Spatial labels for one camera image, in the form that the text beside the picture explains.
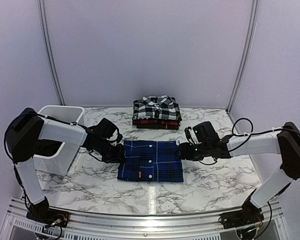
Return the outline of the blue plaid long sleeve shirt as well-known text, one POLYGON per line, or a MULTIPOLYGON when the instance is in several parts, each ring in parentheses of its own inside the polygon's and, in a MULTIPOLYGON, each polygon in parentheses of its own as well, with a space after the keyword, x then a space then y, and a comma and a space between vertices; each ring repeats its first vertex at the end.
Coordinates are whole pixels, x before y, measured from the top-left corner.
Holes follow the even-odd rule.
POLYGON ((125 140, 125 163, 117 179, 127 182, 182 183, 183 165, 176 141, 125 140))

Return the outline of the red black shirt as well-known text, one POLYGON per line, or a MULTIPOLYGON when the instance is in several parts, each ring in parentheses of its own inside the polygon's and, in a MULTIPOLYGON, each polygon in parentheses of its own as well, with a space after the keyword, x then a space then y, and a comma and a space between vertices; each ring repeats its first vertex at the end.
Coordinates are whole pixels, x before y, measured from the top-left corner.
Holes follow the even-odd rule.
POLYGON ((132 120, 132 124, 136 126, 137 129, 178 130, 181 121, 163 119, 141 119, 132 120))

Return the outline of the black white checked shirt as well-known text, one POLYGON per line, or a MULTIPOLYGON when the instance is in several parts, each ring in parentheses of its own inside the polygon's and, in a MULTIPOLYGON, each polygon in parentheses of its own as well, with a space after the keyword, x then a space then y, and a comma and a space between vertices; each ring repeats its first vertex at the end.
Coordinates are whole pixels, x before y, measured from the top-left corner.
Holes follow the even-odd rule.
POLYGON ((169 95, 143 96, 133 102, 133 120, 181 121, 181 112, 176 99, 169 95))

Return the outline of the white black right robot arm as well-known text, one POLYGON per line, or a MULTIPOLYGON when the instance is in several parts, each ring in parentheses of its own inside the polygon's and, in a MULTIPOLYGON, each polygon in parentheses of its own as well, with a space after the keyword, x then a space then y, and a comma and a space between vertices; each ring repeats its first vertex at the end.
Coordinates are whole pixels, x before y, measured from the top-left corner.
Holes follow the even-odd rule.
POLYGON ((209 121, 192 130, 196 140, 190 128, 186 128, 187 141, 178 147, 182 160, 198 162, 211 157, 217 161, 249 156, 258 173, 270 168, 267 178, 261 179, 260 186, 249 194, 239 210, 220 215, 219 222, 225 229, 262 221, 262 208, 300 179, 300 131, 291 121, 269 130, 232 132, 224 137, 219 137, 209 121))

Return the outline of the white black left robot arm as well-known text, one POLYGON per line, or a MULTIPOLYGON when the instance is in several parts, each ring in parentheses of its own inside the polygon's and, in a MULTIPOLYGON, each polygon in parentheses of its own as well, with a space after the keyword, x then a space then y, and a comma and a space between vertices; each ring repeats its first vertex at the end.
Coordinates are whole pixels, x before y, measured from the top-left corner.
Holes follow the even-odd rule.
POLYGON ((25 108, 8 125, 4 133, 5 153, 12 160, 15 177, 24 193, 27 218, 50 224, 58 219, 66 221, 68 212, 50 208, 40 186, 34 164, 39 140, 72 144, 97 152, 106 164, 125 163, 123 136, 119 128, 106 118, 94 126, 65 122, 52 116, 25 108))

